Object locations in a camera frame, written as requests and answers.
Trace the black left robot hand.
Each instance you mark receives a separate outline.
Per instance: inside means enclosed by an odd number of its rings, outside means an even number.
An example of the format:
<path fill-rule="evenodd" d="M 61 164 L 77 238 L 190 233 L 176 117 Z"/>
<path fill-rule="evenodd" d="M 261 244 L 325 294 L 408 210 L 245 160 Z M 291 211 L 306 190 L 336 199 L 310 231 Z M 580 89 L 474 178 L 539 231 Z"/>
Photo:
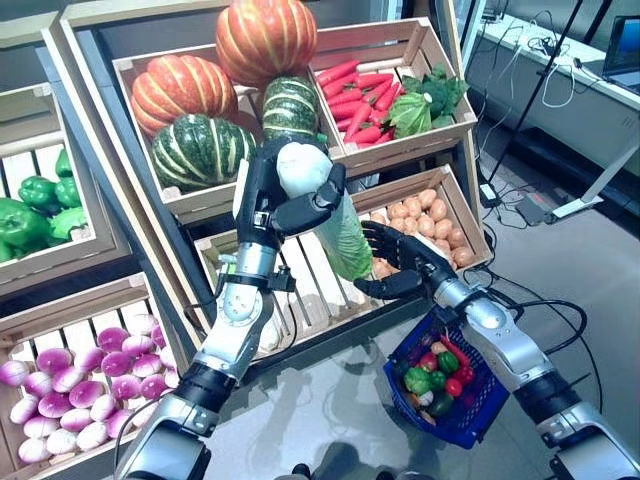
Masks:
<path fill-rule="evenodd" d="M 305 142 L 300 136 L 284 136 L 266 142 L 248 163 L 246 175 L 240 176 L 236 192 L 240 203 L 235 206 L 238 241 L 257 243 L 278 249 L 287 236 L 317 227 L 330 219 L 345 193 L 346 168 L 341 163 L 329 164 L 329 172 L 311 192 L 290 197 L 281 185 L 277 172 L 280 152 L 293 154 L 300 160 L 304 153 L 327 156 L 316 141 Z"/>

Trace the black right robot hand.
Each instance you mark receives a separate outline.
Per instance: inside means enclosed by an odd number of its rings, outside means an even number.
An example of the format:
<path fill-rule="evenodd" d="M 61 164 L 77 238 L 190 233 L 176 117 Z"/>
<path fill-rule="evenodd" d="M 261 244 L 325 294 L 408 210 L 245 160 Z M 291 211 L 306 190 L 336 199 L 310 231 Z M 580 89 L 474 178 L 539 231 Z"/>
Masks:
<path fill-rule="evenodd" d="M 353 282 L 369 297 L 393 300 L 416 292 L 428 295 L 442 282 L 457 278 L 449 261 L 417 237 L 370 220 L 363 220 L 361 226 L 372 254 L 397 269 L 382 280 L 360 278 Z"/>

